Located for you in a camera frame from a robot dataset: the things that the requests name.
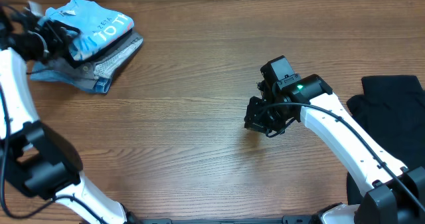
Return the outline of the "light blue printed t-shirt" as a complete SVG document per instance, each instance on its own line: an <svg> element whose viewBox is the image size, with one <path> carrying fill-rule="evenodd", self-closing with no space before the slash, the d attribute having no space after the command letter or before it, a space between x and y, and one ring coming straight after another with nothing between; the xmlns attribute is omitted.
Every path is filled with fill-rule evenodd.
<svg viewBox="0 0 425 224"><path fill-rule="evenodd" d="M134 27L131 17L89 0L70 0L57 9L50 7L45 16L80 30L69 46L75 61L88 60Z"/></svg>

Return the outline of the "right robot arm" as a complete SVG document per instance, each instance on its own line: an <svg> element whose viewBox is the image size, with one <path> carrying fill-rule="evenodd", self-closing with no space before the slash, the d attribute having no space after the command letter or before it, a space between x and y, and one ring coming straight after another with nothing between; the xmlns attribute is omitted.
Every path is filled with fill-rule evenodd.
<svg viewBox="0 0 425 224"><path fill-rule="evenodd" d="M320 76L302 78L285 56L268 61L260 72L262 95L250 99L244 127L273 138L293 122L301 122L346 167L362 196L360 204L330 205L302 217L304 223L424 222L424 168L409 170L379 146Z"/></svg>

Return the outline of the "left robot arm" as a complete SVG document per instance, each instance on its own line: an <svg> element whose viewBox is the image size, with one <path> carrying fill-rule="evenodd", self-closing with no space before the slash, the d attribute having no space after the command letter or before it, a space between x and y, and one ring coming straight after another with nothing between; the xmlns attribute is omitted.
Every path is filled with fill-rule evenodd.
<svg viewBox="0 0 425 224"><path fill-rule="evenodd" d="M87 178L74 146L41 122L29 91L27 61L62 56L79 34L45 19L37 3L10 15L1 12L1 183L46 201L27 219L59 203L87 223L137 223L131 211Z"/></svg>

